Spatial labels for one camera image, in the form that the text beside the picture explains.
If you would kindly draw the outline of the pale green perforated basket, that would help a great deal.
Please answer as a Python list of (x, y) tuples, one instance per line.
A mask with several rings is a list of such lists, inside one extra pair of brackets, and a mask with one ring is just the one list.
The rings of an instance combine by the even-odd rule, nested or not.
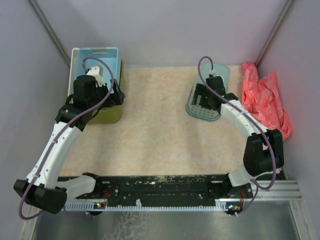
[[(231, 73), (230, 68), (227, 65), (214, 63), (213, 64), (213, 71), (222, 76), (225, 91), (227, 92), (228, 91), (228, 83), (229, 83), (229, 79), (230, 79), (230, 73)], [(193, 96), (195, 86), (197, 83), (203, 84), (203, 82), (201, 81), (199, 76), (196, 77), (196, 79), (192, 85), (188, 100), (185, 105), (185, 109), (186, 109), (187, 113), (194, 118), (208, 121), (208, 122), (216, 121), (217, 119), (220, 118), (220, 114), (217, 111), (208, 110), (208, 109), (200, 107), (199, 105), (191, 106), (191, 97)]]

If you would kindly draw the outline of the light blue perforated bin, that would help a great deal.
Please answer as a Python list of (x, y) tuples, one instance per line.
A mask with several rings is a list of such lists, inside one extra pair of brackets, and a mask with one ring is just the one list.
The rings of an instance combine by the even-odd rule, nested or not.
[[(89, 57), (89, 58), (97, 58), (98, 57), (107, 57), (107, 58), (117, 58), (120, 57), (120, 53), (117, 47), (81, 47), (78, 50), (78, 57)], [(86, 66), (86, 61), (85, 61), (85, 67), (83, 67), (84, 74), (86, 74), (86, 71), (93, 67), (93, 66)], [(108, 89), (110, 89), (111, 86), (111, 79), (110, 80), (104, 80), (105, 83), (107, 84)]]

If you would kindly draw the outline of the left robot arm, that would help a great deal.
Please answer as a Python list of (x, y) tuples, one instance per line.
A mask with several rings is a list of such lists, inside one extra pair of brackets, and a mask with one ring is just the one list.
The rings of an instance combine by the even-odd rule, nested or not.
[(110, 87), (96, 75), (80, 75), (73, 82), (73, 93), (58, 110), (53, 130), (39, 160), (25, 179), (15, 181), (13, 189), (21, 200), (18, 213), (21, 219), (23, 205), (28, 204), (41, 211), (57, 214), (68, 200), (88, 194), (97, 199), (103, 195), (104, 186), (98, 183), (98, 175), (84, 173), (76, 178), (59, 181), (61, 168), (77, 138), (87, 124), (97, 116), (102, 105), (112, 93), (119, 93), (114, 77)]

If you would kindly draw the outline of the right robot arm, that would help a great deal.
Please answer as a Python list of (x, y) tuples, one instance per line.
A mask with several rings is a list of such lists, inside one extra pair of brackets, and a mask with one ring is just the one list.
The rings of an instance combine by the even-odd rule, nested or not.
[(284, 165), (283, 136), (278, 129), (268, 129), (259, 123), (232, 93), (226, 92), (224, 80), (219, 75), (210, 75), (205, 82), (196, 80), (187, 101), (189, 114), (199, 114), (206, 121), (225, 117), (241, 133), (246, 141), (243, 164), (227, 174), (223, 192), (235, 198), (241, 186), (276, 171)]

